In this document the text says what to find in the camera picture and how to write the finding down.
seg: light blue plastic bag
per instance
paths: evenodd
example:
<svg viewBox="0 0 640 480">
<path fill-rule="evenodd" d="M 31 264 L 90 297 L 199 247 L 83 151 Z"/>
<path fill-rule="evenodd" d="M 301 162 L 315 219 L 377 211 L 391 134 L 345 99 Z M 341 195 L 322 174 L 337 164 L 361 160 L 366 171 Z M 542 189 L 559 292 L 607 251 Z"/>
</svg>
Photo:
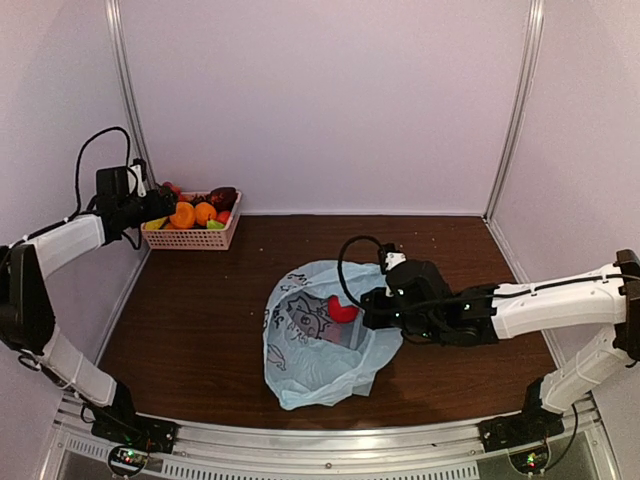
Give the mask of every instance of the light blue plastic bag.
<svg viewBox="0 0 640 480">
<path fill-rule="evenodd" d="M 336 261 L 304 265 L 286 275 L 269 297 L 263 329 L 264 376 L 285 410 L 333 406 L 352 394 L 368 396 L 376 372 L 402 344 L 398 329 L 369 330 L 362 312 L 353 323 L 331 321 L 327 300 L 350 302 L 338 281 Z M 344 263 L 356 298 L 383 287 L 380 266 Z"/>
</svg>

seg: white arm segment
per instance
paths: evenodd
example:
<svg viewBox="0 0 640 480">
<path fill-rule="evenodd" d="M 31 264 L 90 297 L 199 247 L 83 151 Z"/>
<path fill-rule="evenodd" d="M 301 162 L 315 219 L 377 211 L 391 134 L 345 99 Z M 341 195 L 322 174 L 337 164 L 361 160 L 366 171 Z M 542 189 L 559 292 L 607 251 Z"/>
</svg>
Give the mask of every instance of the white arm segment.
<svg viewBox="0 0 640 480">
<path fill-rule="evenodd" d="M 100 248 L 104 240 L 102 220 L 95 215 L 83 215 L 27 243 L 35 246 L 42 277 L 46 279 L 67 263 Z M 105 407 L 113 402 L 115 380 L 87 360 L 57 325 L 38 360 L 66 382 L 67 387 L 72 386 L 95 405 Z"/>
<path fill-rule="evenodd" d="M 46 279 L 67 263 L 97 250 L 104 243 L 102 220 L 96 215 L 83 215 L 26 243 L 35 245 Z"/>
<path fill-rule="evenodd" d="M 587 323 L 623 323 L 626 320 L 625 297 L 620 295 L 619 288 L 624 282 L 620 278 L 606 278 L 620 273 L 618 267 L 610 264 L 575 277 L 543 282 L 537 287 L 581 277 L 593 277 L 593 282 L 573 283 L 539 291 L 533 283 L 500 285 L 494 292 L 495 295 L 529 289 L 532 293 L 510 299 L 494 299 L 492 306 L 496 309 L 496 314 L 492 317 L 492 322 L 498 338 L 513 338 L 527 332 Z"/>
<path fill-rule="evenodd" d="M 566 365 L 545 376 L 540 388 L 542 408 L 562 413 L 589 390 L 632 363 L 627 352 L 614 348 L 615 338 L 615 327 L 607 325 Z"/>
<path fill-rule="evenodd" d="M 56 325 L 53 337 L 38 357 L 42 365 L 60 377 L 66 387 L 73 387 L 91 403 L 106 407 L 113 403 L 116 381 L 104 373 L 75 348 Z"/>
</svg>

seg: eggplant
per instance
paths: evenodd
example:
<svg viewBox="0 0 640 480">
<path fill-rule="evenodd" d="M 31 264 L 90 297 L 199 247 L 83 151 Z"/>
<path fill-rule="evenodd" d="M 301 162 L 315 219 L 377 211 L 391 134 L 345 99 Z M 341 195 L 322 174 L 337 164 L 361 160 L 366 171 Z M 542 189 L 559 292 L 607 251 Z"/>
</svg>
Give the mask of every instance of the eggplant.
<svg viewBox="0 0 640 480">
<path fill-rule="evenodd" d="M 237 199 L 238 191 L 234 187 L 216 188 L 215 190 L 211 190 L 209 194 L 209 203 L 211 203 L 218 212 L 231 211 Z"/>
</svg>

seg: basket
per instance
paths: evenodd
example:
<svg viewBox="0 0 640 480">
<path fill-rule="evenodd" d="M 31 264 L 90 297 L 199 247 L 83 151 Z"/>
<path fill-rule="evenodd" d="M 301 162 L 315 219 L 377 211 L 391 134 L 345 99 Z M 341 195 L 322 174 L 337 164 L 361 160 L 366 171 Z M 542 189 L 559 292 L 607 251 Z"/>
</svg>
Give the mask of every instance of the basket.
<svg viewBox="0 0 640 480">
<path fill-rule="evenodd" d="M 185 196 L 205 195 L 184 193 Z M 152 250 L 229 250 L 233 234 L 240 220 L 242 193 L 231 209 L 231 216 L 223 230 L 147 230 L 142 224 L 142 236 Z"/>
</svg>

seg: white wall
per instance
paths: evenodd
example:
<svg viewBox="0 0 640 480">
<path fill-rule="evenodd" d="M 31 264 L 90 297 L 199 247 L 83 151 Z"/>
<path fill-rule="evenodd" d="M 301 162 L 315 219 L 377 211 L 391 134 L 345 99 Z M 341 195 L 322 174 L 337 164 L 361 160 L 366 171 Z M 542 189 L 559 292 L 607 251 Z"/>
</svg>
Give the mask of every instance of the white wall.
<svg viewBox="0 0 640 480">
<path fill-rule="evenodd" d="M 546 2 L 524 130 L 497 212 L 532 280 L 640 252 L 640 4 Z M 570 358 L 595 328 L 558 331 Z M 623 478 L 640 471 L 640 368 L 596 389 Z"/>
<path fill-rule="evenodd" d="M 130 0 L 158 179 L 252 213 L 482 213 L 527 0 Z"/>
<path fill-rule="evenodd" d="M 0 244 L 75 208 L 74 162 L 93 133 L 125 125 L 102 0 L 5 0 L 0 5 Z M 85 201 L 99 166 L 124 161 L 111 136 L 87 150 Z M 57 322 L 95 358 L 107 322 L 141 260 L 125 244 L 89 254 L 48 282 Z M 0 476 L 31 478 L 60 399 L 0 344 Z"/>
</svg>

